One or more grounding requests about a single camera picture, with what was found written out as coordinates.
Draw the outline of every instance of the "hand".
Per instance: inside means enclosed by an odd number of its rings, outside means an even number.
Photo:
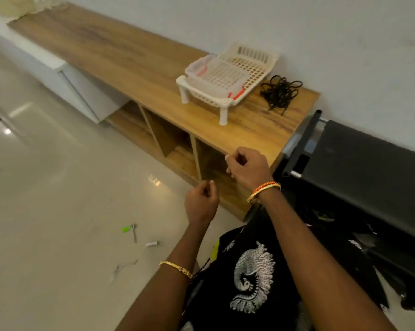
[[[263,183],[273,181],[266,156],[248,147],[238,149],[226,156],[227,170],[238,183],[253,191]]]
[[[220,197],[213,181],[202,181],[186,194],[185,209],[189,224],[206,228],[217,213]]]

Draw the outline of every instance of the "gold bracelet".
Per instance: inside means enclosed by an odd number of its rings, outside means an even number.
[[[169,265],[171,267],[174,267],[176,269],[178,269],[180,272],[182,272],[184,275],[187,275],[189,279],[192,279],[192,274],[185,268],[177,266],[175,263],[172,263],[170,261],[160,261],[160,266],[162,266],[163,264]]]
[[[279,188],[279,190],[281,190],[281,185],[280,184],[278,184],[278,183],[269,184],[268,186],[264,186],[262,188],[259,188],[255,193],[253,193],[252,195],[250,195],[249,198],[247,199],[247,203],[250,203],[250,201],[255,196],[257,196],[260,192],[262,192],[263,190],[266,190],[266,189],[269,189],[269,188],[272,188],[272,187],[277,187],[277,188]]]

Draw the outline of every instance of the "wall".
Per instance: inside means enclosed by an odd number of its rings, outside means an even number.
[[[279,52],[325,117],[415,150],[415,0],[70,1],[208,52]]]

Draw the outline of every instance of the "beige floor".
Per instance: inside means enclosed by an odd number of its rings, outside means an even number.
[[[11,120],[0,123],[0,330],[112,331],[185,229],[191,186],[2,55],[0,105]],[[133,222],[138,244],[122,233]],[[220,208],[199,262],[240,224]],[[415,330],[386,290],[395,324]]]

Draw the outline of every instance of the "wooden tabletop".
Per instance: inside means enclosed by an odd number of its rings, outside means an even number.
[[[300,88],[281,116],[267,111],[259,89],[229,108],[226,126],[219,109],[196,102],[182,104],[175,82],[206,52],[70,4],[9,24],[11,28],[81,68],[226,154],[239,146],[260,150],[271,165],[319,97]]]

